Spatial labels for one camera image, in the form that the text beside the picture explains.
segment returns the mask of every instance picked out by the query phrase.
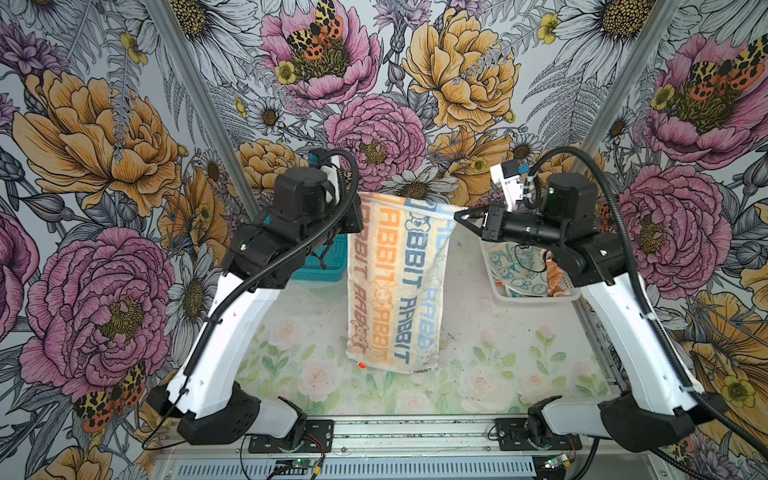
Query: moth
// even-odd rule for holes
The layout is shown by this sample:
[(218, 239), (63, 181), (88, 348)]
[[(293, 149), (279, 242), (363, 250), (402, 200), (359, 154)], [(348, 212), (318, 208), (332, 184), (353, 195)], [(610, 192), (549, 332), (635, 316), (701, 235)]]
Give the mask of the moth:
[(113, 415), (119, 416), (125, 409), (136, 406), (147, 390), (145, 375), (146, 366), (144, 362), (139, 362), (116, 386), (88, 393), (78, 399), (74, 403), (74, 411), (85, 420), (83, 430), (86, 433), (100, 432)]
[(750, 43), (735, 58), (722, 65), (698, 61), (690, 66), (688, 79), (693, 82), (689, 94), (695, 101), (705, 101), (715, 93), (730, 87), (746, 90), (765, 72), (763, 60), (768, 56), (768, 34)]
[(326, 48), (331, 48), (331, 40), (341, 38), (344, 21), (336, 14), (333, 0), (319, 0), (315, 6), (315, 21), (309, 30), (299, 30), (288, 35), (288, 45), (304, 55), (307, 60), (320, 60)]

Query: vent grille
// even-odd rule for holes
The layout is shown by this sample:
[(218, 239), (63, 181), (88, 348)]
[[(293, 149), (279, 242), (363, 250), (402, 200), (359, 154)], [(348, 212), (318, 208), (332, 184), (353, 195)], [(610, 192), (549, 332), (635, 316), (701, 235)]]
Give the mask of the vent grille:
[[(274, 460), (244, 459), (248, 476), (261, 480), (274, 469)], [(508, 478), (536, 476), (529, 456), (465, 458), (329, 458), (320, 473), (324, 480), (376, 478)], [(302, 470), (278, 475), (280, 480), (305, 478)], [(176, 480), (244, 480), (239, 460), (179, 462)]]

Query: towel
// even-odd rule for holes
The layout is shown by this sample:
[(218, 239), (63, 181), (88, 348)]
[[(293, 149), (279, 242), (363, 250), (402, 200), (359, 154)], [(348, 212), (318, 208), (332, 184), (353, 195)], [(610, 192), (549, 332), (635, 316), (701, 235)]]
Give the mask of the towel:
[(364, 228), (350, 235), (346, 355), (397, 373), (437, 365), (442, 286), (460, 207), (362, 192)]

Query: table surface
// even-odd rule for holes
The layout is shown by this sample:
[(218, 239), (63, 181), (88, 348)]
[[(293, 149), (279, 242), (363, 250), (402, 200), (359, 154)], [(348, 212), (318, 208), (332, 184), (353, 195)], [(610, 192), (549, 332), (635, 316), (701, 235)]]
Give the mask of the table surface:
[(399, 375), (346, 357), (346, 277), (280, 294), (240, 364), (256, 396), (282, 396), (309, 415), (515, 414), (551, 395), (602, 396), (608, 387), (569, 302), (498, 306), (480, 246), (451, 237), (438, 368)]

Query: teal basket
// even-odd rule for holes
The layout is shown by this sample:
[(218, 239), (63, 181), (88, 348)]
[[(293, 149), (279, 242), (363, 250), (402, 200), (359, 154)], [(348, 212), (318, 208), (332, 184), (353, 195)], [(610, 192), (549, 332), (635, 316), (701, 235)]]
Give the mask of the teal basket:
[[(317, 256), (328, 248), (325, 245), (315, 250)], [(320, 262), (315, 257), (307, 257), (304, 266), (293, 272), (292, 280), (309, 280), (316, 282), (338, 282), (346, 270), (346, 235), (336, 235), (330, 251), (323, 258), (326, 269), (320, 268)]]

